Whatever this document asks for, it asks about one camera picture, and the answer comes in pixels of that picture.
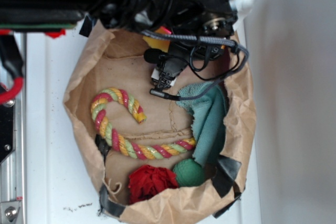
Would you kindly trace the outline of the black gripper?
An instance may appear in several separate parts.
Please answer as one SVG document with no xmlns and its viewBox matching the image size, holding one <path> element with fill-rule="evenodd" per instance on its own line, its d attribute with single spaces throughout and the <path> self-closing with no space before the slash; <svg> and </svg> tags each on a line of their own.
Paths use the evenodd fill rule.
<svg viewBox="0 0 336 224">
<path fill-rule="evenodd" d="M 223 52 L 214 39 L 232 36 L 237 20 L 233 0 L 173 0 L 165 31 L 160 34 L 169 47 L 154 54 L 155 89 L 169 89 L 186 67 L 194 73 L 203 71 Z"/>
</svg>

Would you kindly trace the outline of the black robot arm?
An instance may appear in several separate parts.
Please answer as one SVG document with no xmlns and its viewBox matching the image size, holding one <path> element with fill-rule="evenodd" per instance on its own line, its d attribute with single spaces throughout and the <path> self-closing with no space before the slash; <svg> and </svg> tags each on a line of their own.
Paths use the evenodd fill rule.
<svg viewBox="0 0 336 224">
<path fill-rule="evenodd" d="M 162 91 L 184 70 L 178 59 L 188 66 L 195 57 L 205 62 L 215 57 L 215 38 L 234 33 L 238 8 L 234 0 L 1 0 L 1 62 L 14 82 L 5 98 L 15 96 L 24 79 L 13 32 L 57 37 L 85 16 L 107 29 L 124 28 L 151 38 L 158 38 L 159 27 L 167 28 L 169 55 L 156 50 L 145 53 L 147 61 L 158 65 L 154 86 Z"/>
</svg>

